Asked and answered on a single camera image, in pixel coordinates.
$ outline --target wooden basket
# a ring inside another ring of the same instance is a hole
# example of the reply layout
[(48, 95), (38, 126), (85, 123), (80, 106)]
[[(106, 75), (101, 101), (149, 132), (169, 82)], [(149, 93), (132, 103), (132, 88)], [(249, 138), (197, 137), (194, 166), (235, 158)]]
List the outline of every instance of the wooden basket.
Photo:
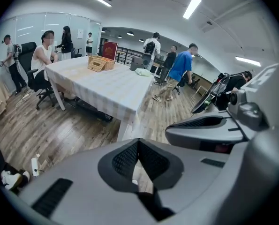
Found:
[(96, 72), (100, 72), (102, 68), (105, 66), (106, 61), (100, 58), (94, 58), (91, 60), (90, 64), (88, 65), (88, 69), (91, 69)]
[(94, 59), (94, 58), (100, 58), (100, 56), (93, 55), (93, 56), (88, 56), (88, 64)]
[(103, 66), (103, 70), (112, 70), (114, 68), (115, 61), (109, 58), (99, 57), (99, 59), (106, 62), (105, 66)]

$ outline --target woman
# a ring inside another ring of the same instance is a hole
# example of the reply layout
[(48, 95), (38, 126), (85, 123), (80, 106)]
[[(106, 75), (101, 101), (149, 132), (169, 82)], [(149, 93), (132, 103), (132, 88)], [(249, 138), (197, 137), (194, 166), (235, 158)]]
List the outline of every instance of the woman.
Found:
[(70, 28), (68, 26), (65, 26), (63, 28), (63, 34), (62, 34), (62, 41), (61, 44), (57, 47), (61, 47), (61, 60), (66, 60), (71, 58), (71, 51), (73, 49), (72, 44), (72, 37), (70, 35)]

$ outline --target red book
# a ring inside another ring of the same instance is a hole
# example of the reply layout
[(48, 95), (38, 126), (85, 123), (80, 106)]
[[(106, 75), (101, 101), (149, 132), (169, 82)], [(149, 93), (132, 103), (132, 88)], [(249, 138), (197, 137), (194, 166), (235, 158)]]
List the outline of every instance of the red book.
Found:
[(115, 60), (118, 43), (104, 42), (103, 57)]

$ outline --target white shirt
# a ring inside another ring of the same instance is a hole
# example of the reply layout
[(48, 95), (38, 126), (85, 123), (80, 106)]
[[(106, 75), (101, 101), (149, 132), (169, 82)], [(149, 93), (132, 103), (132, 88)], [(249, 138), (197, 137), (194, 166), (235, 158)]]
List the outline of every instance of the white shirt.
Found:
[(155, 48), (154, 48), (154, 51), (153, 51), (153, 53), (152, 53), (152, 58), (151, 58), (152, 60), (154, 60), (154, 59), (155, 59), (155, 51), (156, 51), (157, 54), (160, 54), (161, 44), (160, 44), (160, 42), (158, 42), (157, 39), (155, 39), (155, 38), (148, 38), (148, 39), (144, 42), (144, 44), (143, 44), (143, 48), (144, 48), (144, 49), (145, 49), (145, 47), (147, 46), (147, 44), (148, 44), (149, 42), (153, 42), (153, 43), (155, 44)]
[[(87, 41), (92, 42), (92, 39), (90, 37), (87, 38)], [(92, 47), (92, 43), (86, 43), (87, 47)]]
[[(47, 50), (46, 50), (43, 45), (39, 45), (35, 49), (35, 51), (37, 49), (42, 49), (44, 51), (45, 56), (48, 59), (51, 59), (51, 53), (52, 53), (52, 47), (51, 46), (49, 46), (47, 48)], [(37, 73), (39, 73), (40, 71), (44, 70), (45, 79), (48, 81), (47, 74), (46, 74), (46, 71), (45, 71), (45, 67), (46, 67), (46, 64), (41, 59), (39, 59), (39, 58), (34, 59), (34, 54), (33, 54), (32, 60), (31, 60), (31, 70), (38, 69), (38, 71), (34, 73), (34, 77), (36, 77)]]
[(12, 43), (9, 43), (7, 46), (8, 46), (8, 47), (7, 47), (7, 57), (8, 57), (8, 55), (9, 55), (9, 53), (12, 53), (11, 58), (8, 59), (8, 60), (6, 61), (7, 67), (9, 67), (9, 66), (11, 66), (11, 65), (13, 65), (13, 64), (15, 63), (14, 58), (13, 58), (13, 55), (14, 55), (14, 46), (13, 46)]

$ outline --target blue shirt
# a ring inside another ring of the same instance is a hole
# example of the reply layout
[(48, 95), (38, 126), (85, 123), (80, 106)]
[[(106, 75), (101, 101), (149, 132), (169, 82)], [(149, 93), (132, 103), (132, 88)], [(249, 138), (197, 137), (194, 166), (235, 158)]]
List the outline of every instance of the blue shirt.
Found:
[(180, 82), (183, 74), (186, 71), (191, 71), (191, 61), (192, 57), (188, 51), (179, 53), (173, 68), (168, 75), (174, 80)]

